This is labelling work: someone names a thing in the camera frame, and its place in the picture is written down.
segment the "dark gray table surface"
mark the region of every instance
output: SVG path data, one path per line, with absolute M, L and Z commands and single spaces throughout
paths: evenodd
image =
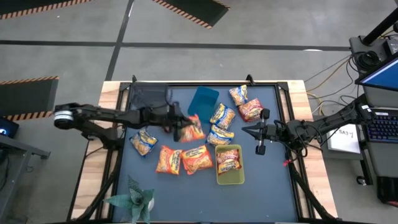
M 150 212 L 152 221 L 175 222 L 295 222 L 297 214 L 294 206 L 289 170 L 283 166 L 283 145 L 266 142 L 265 156 L 255 154 L 257 141 L 244 133 L 245 123 L 238 114 L 228 90 L 232 86 L 211 87 L 219 91 L 218 102 L 233 108 L 236 117 L 229 128 L 235 133 L 231 144 L 239 144 L 243 151 L 245 182 L 242 185 L 218 185 L 215 167 L 199 170 L 188 175 L 183 165 L 180 175 L 156 174 L 161 145 L 172 149 L 192 149 L 201 146 L 205 140 L 189 143 L 173 142 L 171 134 L 165 134 L 158 127 L 149 127 L 151 135 L 159 141 L 145 158 L 132 147 L 129 138 L 137 130 L 126 131 L 121 172 L 117 194 L 128 194 L 127 175 L 137 180 L 143 189 L 155 189 L 155 206 Z M 187 114 L 196 87 L 173 87 L 173 100 L 180 102 L 183 113 Z M 259 98 L 261 104 L 271 111 L 268 123 L 280 119 L 273 86 L 249 86 L 249 99 Z M 202 123 L 208 134 L 210 124 Z M 207 144 L 215 163 L 215 149 Z M 113 220 L 120 222 L 129 217 L 128 211 L 117 208 Z

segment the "potted plant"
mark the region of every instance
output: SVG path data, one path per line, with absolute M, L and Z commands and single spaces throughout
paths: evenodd
M 115 195 L 107 198 L 108 202 L 116 207 L 126 208 L 131 211 L 131 223 L 136 223 L 138 219 L 150 223 L 149 212 L 154 207 L 154 189 L 141 190 L 138 182 L 128 176 L 129 195 Z

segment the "ramen packet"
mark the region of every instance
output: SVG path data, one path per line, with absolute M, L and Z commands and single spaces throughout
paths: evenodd
M 262 109 L 264 108 L 261 106 L 259 99 L 256 98 L 239 106 L 239 114 L 245 122 L 251 122 L 260 118 Z
M 189 125 L 181 130 L 180 142 L 191 142 L 205 138 L 205 133 L 201 128 L 200 120 L 198 115 L 189 116 L 193 125 Z
M 157 163 L 155 172 L 179 175 L 181 152 L 182 150 L 173 150 L 167 146 L 162 146 L 162 148 L 160 149 L 159 161 Z
M 230 89 L 229 94 L 236 106 L 241 106 L 248 102 L 248 87 L 246 85 Z
M 212 125 L 210 133 L 209 135 L 207 135 L 206 142 L 214 146 L 227 145 L 231 143 L 233 138 L 234 138 L 234 133 L 221 129 L 215 125 Z
M 224 104 L 220 103 L 217 106 L 213 116 L 210 118 L 210 123 L 227 130 L 234 118 L 235 112 L 231 108 L 228 108 Z
M 217 173 L 224 174 L 231 169 L 240 169 L 242 166 L 239 163 L 239 149 L 232 149 L 226 152 L 217 152 Z
M 205 145 L 182 152 L 181 159 L 188 175 L 194 174 L 197 170 L 213 167 L 210 153 Z
M 145 156 L 154 148 L 157 139 L 151 136 L 146 129 L 141 129 L 130 138 L 130 142 L 141 156 Z

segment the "black and orange hazard tape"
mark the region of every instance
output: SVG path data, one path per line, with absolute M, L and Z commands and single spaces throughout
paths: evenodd
M 0 85 L 8 85 L 8 84 L 16 84 L 16 83 L 27 83 L 27 82 L 39 82 L 44 80 L 59 80 L 60 77 L 53 76 L 53 77 L 40 77 L 40 78 L 28 78 L 24 80 L 11 80 L 11 81 L 3 81 L 0 82 Z
M 9 4 L 10 4 L 9 2 L 4 2 L 2 4 L 2 2 L 0 0 L 0 20 L 1 19 L 10 19 L 10 18 L 19 17 L 19 16 L 25 16 L 25 15 L 33 14 L 36 12 L 49 11 L 52 9 L 59 9 L 62 7 L 72 6 L 74 4 L 89 2 L 91 0 L 70 0 L 70 1 L 54 0 L 53 2 L 57 2 L 54 4 L 48 4 L 48 1 L 44 1 L 42 4 L 46 4 L 46 5 L 37 6 L 37 7 L 31 7 L 31 5 L 25 6 L 25 4 L 26 4 L 25 2 L 19 3 L 19 1 L 15 1 L 15 0 L 13 0 L 13 1 L 14 1 L 13 5 L 9 6 Z M 40 4 L 40 1 L 31 1 L 30 4 Z
M 207 29 L 211 29 L 230 9 L 227 5 L 215 0 L 153 1 Z
M 20 121 L 51 116 L 59 78 L 1 81 L 0 117 Z

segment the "desk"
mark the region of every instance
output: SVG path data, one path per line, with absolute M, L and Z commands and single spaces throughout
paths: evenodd
M 302 80 L 289 80 L 289 81 L 256 81 L 256 82 L 287 82 L 289 86 L 290 100 L 293 107 L 295 119 L 312 120 L 312 114 L 310 105 L 308 102 L 307 94 L 305 91 L 305 85 Z M 99 98 L 99 105 L 104 108 L 115 108 L 119 95 L 119 87 L 121 82 L 104 82 L 101 96 Z M 289 111 L 287 102 L 283 91 L 281 91 L 282 106 L 286 121 L 289 120 Z M 127 96 L 123 96 L 123 101 L 126 101 Z M 111 124 L 106 122 L 99 122 L 98 124 L 109 127 Z M 99 141 L 90 141 L 87 147 L 86 153 L 90 153 L 95 149 L 101 147 Z M 100 150 L 88 157 L 83 165 L 81 174 L 79 176 L 78 184 L 76 185 L 76 192 L 74 200 L 72 201 L 69 217 L 77 218 L 81 215 L 87 206 L 92 202 L 98 193 L 101 181 L 103 178 L 103 171 L 105 165 L 107 151 Z M 115 162 L 116 156 L 113 156 L 112 163 Z M 326 210 L 333 216 L 337 217 L 335 203 L 331 193 L 328 176 L 323 162 L 322 153 L 314 148 L 308 148 L 308 156 L 304 159 L 305 170 L 307 173 L 308 183 L 310 189 L 315 194 L 320 203 L 326 208 Z M 300 203 L 302 205 L 303 216 L 308 217 L 307 201 L 301 190 L 299 190 Z M 104 204 L 102 217 L 108 216 L 108 204 Z

